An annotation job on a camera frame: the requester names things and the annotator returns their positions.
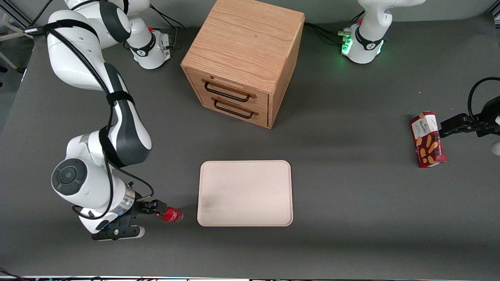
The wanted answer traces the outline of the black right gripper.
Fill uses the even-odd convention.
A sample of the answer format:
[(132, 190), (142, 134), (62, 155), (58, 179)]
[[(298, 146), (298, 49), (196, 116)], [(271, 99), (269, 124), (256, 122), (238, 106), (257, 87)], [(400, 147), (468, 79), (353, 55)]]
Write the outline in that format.
[(162, 217), (167, 208), (167, 204), (160, 200), (148, 201), (148, 199), (140, 199), (139, 196), (136, 196), (132, 207), (116, 219), (118, 228), (139, 227), (140, 225), (136, 222), (137, 216), (156, 215)]

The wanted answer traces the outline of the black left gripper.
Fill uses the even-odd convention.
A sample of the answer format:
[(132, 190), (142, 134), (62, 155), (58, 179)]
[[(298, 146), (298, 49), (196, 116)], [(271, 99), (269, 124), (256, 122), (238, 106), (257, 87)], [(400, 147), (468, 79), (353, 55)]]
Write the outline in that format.
[(500, 126), (497, 119), (500, 114), (500, 97), (493, 98), (488, 101), (479, 114), (474, 117), (479, 123), (480, 129), (476, 131), (473, 119), (465, 114), (457, 114), (450, 119), (441, 122), (441, 129), (439, 135), (441, 138), (446, 138), (458, 133), (472, 133), (476, 131), (477, 137), (484, 137), (486, 135), (499, 135)]

